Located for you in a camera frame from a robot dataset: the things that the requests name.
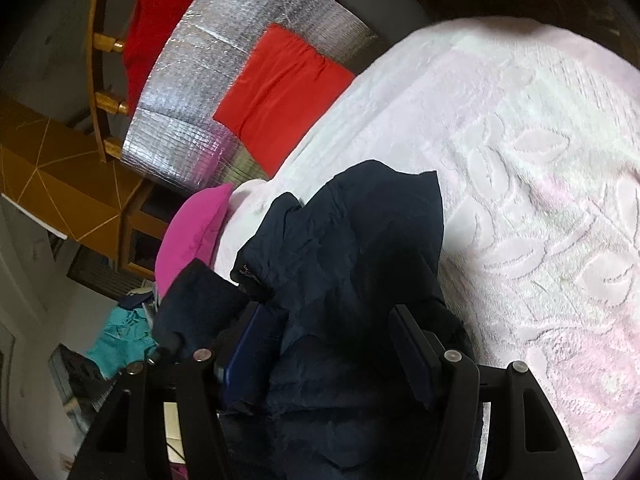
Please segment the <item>navy blue zip jacket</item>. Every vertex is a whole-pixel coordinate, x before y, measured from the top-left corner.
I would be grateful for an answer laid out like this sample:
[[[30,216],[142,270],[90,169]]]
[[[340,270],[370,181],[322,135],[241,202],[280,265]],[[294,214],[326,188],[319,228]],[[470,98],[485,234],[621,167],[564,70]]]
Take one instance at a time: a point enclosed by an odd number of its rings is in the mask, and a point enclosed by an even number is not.
[[[469,352],[442,299],[444,220],[434,172],[367,160],[301,203],[283,194],[236,255],[230,278],[190,263],[160,302],[153,335],[180,359],[210,346],[252,301],[288,315],[258,367],[254,400],[221,413],[235,479],[431,479],[438,431],[396,359],[402,304]]]

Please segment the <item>teal garment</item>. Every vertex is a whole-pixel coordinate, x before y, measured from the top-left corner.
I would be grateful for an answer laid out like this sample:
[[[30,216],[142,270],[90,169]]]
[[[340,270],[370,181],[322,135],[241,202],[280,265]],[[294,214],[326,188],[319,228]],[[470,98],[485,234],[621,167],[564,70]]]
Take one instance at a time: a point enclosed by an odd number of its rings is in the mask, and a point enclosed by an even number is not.
[[[112,379],[129,364],[143,361],[155,347],[144,310],[116,307],[86,356],[96,363],[105,379]]]

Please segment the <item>magenta pillow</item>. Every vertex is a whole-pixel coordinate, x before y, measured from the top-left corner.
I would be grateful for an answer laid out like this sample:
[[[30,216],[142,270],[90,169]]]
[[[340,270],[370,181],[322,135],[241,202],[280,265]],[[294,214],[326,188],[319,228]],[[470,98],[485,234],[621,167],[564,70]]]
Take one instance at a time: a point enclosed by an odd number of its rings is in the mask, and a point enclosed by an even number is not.
[[[204,188],[189,197],[172,218],[155,261],[155,284],[160,298],[193,260],[212,262],[227,214],[232,185]]]

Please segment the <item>silver foil headboard panel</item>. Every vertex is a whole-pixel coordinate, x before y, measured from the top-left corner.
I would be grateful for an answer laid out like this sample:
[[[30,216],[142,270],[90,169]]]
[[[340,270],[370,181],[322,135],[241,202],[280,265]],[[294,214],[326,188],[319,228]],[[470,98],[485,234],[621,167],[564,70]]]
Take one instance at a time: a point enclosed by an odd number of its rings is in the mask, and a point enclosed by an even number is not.
[[[194,0],[146,80],[122,161],[183,194],[264,178],[246,147],[213,114],[272,23],[356,74],[384,47],[335,0]]]

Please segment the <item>white bed blanket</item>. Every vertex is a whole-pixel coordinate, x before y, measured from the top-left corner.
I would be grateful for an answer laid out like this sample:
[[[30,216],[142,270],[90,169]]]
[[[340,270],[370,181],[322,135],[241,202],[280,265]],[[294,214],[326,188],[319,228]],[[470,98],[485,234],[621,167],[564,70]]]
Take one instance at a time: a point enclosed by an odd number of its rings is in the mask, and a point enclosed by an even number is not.
[[[446,301],[485,362],[530,366],[584,476],[613,478],[639,441],[638,70],[524,18],[419,29],[234,192],[214,270],[277,196],[367,159],[437,172]]]

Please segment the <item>red pillow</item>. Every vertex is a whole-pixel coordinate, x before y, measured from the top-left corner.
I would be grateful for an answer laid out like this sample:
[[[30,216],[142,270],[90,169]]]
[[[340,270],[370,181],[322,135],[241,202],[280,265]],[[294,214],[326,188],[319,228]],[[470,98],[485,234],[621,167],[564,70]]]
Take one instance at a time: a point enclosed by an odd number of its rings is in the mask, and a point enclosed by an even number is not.
[[[302,37],[269,25],[213,120],[229,129],[273,177],[308,130],[349,87],[355,75]]]

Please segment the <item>red garment on railing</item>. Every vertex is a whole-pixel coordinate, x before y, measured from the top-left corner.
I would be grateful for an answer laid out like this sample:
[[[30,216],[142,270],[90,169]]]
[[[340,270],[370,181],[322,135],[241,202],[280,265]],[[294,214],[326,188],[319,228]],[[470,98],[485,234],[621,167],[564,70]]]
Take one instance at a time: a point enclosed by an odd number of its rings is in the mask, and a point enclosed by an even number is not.
[[[134,114],[160,52],[192,1],[136,0],[122,52],[130,115]]]

